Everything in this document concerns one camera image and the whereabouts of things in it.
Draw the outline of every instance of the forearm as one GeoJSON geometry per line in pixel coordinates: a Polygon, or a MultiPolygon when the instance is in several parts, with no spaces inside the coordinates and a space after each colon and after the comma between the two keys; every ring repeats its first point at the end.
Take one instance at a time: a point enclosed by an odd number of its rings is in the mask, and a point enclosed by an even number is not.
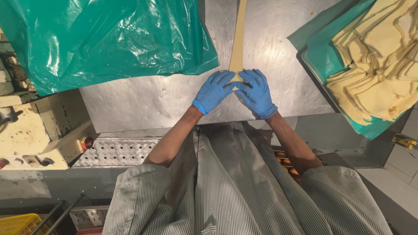
{"type": "Polygon", "coordinates": [[[195,106],[190,106],[173,128],[161,138],[143,164],[157,164],[169,167],[184,139],[202,117],[202,112],[195,106]]]}
{"type": "Polygon", "coordinates": [[[300,175],[311,168],[322,166],[319,158],[289,124],[287,124],[279,112],[276,112],[265,121],[276,134],[277,139],[285,149],[286,156],[300,175]]]}

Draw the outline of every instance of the metal rod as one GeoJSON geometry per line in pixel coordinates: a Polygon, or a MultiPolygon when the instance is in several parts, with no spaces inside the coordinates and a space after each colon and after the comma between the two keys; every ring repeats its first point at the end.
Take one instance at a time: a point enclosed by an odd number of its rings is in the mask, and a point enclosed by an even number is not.
{"type": "Polygon", "coordinates": [[[80,201],[84,194],[80,194],[77,199],[64,211],[64,213],[57,219],[57,221],[51,226],[48,232],[45,235],[50,235],[55,228],[64,220],[64,218],[70,213],[71,209],[80,201]]]}
{"type": "Polygon", "coordinates": [[[36,226],[36,228],[29,234],[29,235],[35,235],[41,228],[42,226],[49,220],[49,218],[55,213],[56,210],[58,210],[58,208],[60,206],[62,206],[62,204],[65,201],[62,200],[60,201],[53,209],[51,212],[49,212],[49,214],[36,226]]]}

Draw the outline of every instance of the person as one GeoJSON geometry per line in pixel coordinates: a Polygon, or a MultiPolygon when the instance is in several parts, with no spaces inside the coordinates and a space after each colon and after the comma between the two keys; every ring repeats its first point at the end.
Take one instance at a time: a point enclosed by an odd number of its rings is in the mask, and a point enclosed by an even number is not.
{"type": "Polygon", "coordinates": [[[143,164],[117,178],[105,235],[391,235],[357,172],[323,166],[272,103],[259,70],[215,72],[143,164]],[[196,126],[237,87],[301,175],[247,122],[196,126]]]}

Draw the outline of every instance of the striped shirt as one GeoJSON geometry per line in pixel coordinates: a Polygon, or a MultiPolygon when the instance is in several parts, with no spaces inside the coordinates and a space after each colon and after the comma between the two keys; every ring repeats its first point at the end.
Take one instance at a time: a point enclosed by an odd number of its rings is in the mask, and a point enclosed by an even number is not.
{"type": "Polygon", "coordinates": [[[391,235],[355,170],[322,166],[301,184],[246,122],[196,126],[169,169],[118,176],[105,235],[391,235]]]}

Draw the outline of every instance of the perforated metal plate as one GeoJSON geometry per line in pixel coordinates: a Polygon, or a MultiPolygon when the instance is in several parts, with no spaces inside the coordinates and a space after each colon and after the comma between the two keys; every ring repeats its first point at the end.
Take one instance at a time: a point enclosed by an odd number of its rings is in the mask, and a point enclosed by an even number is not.
{"type": "Polygon", "coordinates": [[[73,167],[136,166],[142,164],[159,140],[100,140],[94,141],[73,167]]]}
{"type": "Polygon", "coordinates": [[[70,211],[77,230],[103,227],[109,206],[75,207],[70,211]]]}

